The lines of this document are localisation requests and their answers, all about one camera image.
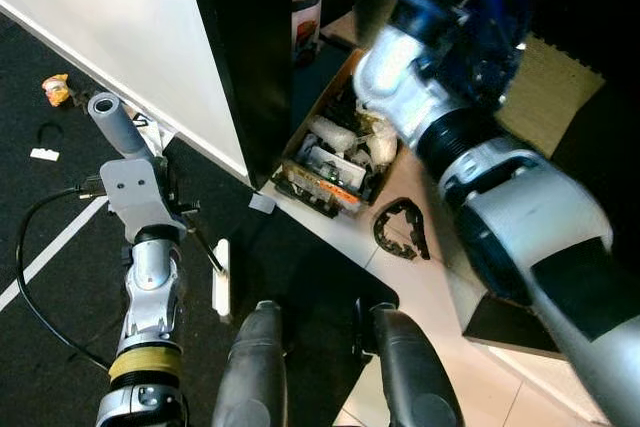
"black carpet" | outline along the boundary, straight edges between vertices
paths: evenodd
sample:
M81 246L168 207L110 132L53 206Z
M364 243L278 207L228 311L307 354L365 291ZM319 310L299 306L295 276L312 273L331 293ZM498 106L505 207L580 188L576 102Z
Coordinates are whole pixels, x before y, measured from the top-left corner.
M50 107L42 80L67 72L77 90L97 86L29 34L3 21L0 29L0 289L13 281L15 230L24 210L44 195L96 173L117 154L88 117ZM29 158L37 132L56 163ZM328 426L355 384L360 364L350 354L351 308L360 295L397 301L395 293L284 213L247 208L251 190L184 143L167 155L177 166L183 200L199 199L200 222L212 242L232 241L230 325L211 309L211 267L192 239L182 245L180 321L183 386L192 425L208 425L226 356L239 324L258 300L285 311L291 426ZM39 215L27 238L26 263L86 203L67 199ZM120 266L123 226L103 209L30 283L33 295L74 339L112 359L126 309ZM0 426L93 425L106 376L60 344L27 311L21 298L0 312Z

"white tag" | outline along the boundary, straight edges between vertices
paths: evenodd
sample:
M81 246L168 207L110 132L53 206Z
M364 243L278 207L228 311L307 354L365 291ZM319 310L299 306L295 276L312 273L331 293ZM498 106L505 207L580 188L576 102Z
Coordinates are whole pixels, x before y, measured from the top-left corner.
M259 210L260 212L264 212L265 214L270 214L273 212L276 203L271 197L267 197L266 195L253 194L251 197L251 202L249 202L249 208Z
M213 249L213 255L216 256L220 265L224 269L224 273L220 274L216 269L213 271L213 285L211 288L211 306L213 310L218 312L220 318L224 321L231 313L231 264L230 264L230 246L227 239L220 239L216 248Z
M171 139L176 135L176 130L172 130L164 124L158 123L146 114L139 112L128 104L124 104L124 110L136 126L147 147L153 155L160 156L165 147L169 145Z
M42 160L50 160L51 162L56 162L58 157L60 157L60 152L56 152L51 149L31 149L31 157L34 159L42 159Z

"gray cylinder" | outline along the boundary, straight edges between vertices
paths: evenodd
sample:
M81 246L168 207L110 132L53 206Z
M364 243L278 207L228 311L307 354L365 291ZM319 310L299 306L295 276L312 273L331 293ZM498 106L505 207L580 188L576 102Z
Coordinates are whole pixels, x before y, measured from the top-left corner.
M89 100L88 110L102 134L123 157L153 158L153 154L116 95L111 92L94 95Z

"white wall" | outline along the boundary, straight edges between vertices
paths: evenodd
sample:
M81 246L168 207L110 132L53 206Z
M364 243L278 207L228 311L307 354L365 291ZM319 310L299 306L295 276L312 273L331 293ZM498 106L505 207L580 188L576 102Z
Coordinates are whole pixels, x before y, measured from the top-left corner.
M0 0L0 10L246 181L196 0Z

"white tile floor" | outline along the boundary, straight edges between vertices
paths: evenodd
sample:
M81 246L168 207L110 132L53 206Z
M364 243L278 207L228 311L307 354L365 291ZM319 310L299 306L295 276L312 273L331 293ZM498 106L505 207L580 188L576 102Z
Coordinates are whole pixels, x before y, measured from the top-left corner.
M434 259L408 261L379 249L371 233L374 212L398 196L411 197L422 209L427 222L428 205L420 180L419 165L409 154L388 183L371 212L358 219L339 216L328 219L305 205L275 191L268 183L262 193L276 200L279 208L333 245L355 263L393 288L400 308L422 328L438 351L469 427L581 427L588 424L559 407L487 355L482 348L465 340L450 291L451 276L440 260L437 242L427 240ZM387 427L389 412L382 391L380 363L374 359L364 369L345 402L335 426Z
M486 351L504 364L507 370L524 377L530 386L538 387L565 410L580 414L596 424L607 424L607 418L593 402L568 362L560 359L486 347Z

